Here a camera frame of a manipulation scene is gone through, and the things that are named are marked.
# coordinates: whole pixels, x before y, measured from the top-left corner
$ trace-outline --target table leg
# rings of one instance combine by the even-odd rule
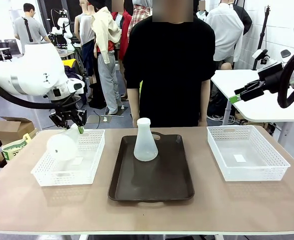
[[[89,239],[89,235],[80,235],[79,240],[88,240]]]
[[[36,102],[35,100],[34,100],[34,98],[33,98],[33,96],[30,96],[30,95],[27,95],[27,99],[28,99],[28,101],[30,101],[30,102]],[[35,109],[31,109],[31,112],[32,112],[32,114],[33,114],[33,116],[34,116],[34,118],[35,118],[35,127],[39,130],[39,131],[42,131],[42,127],[41,127],[41,123],[40,123],[40,120],[39,120],[39,117],[38,117],[38,113],[37,113],[37,110],[35,110]]]
[[[228,125],[230,112],[231,112],[231,102],[228,100],[227,107],[225,110],[225,115],[223,116],[222,125]]]
[[[3,51],[1,51],[1,55],[2,55],[2,61],[4,62],[6,59],[5,59],[5,55],[3,54]]]
[[[215,240],[223,240],[223,235],[215,235]]]
[[[291,127],[293,125],[293,122],[285,122],[284,125],[281,128],[280,136],[278,139],[278,143],[282,145],[283,147],[286,144],[287,135],[289,134]]]
[[[70,235],[62,235],[62,240],[72,240]]]

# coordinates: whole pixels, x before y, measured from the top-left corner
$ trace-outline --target plastic flask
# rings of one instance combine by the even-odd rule
[[[78,126],[74,123],[70,129],[53,135],[47,142],[47,150],[58,161],[73,160],[78,155]]]
[[[143,162],[151,161],[158,155],[158,148],[150,130],[150,123],[148,118],[140,118],[137,121],[138,135],[133,154],[136,159]]]

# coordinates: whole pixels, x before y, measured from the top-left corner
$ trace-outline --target white jacket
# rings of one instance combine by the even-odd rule
[[[92,15],[91,29],[96,34],[96,43],[100,49],[105,64],[110,63],[108,57],[108,41],[117,43],[121,37],[121,30],[118,28],[108,8],[105,6]]]

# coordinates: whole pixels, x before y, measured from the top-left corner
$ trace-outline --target green tag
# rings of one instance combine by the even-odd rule
[[[80,134],[83,134],[83,132],[85,131],[83,126],[79,126],[78,129]]]
[[[240,95],[238,94],[238,95],[236,95],[236,96],[232,96],[231,98],[229,98],[229,101],[230,101],[232,104],[234,104],[234,103],[236,103],[236,102],[238,102],[238,101],[241,101]]]

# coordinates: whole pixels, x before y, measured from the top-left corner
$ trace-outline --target wooden table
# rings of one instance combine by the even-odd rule
[[[207,129],[156,128],[180,134],[194,184],[193,199],[175,203],[118,203],[108,188],[123,136],[107,129],[92,185],[40,187],[30,173],[59,130],[40,132],[0,172],[0,233],[276,235],[294,233],[294,159],[257,127],[290,163],[282,181],[225,182],[207,143]]]

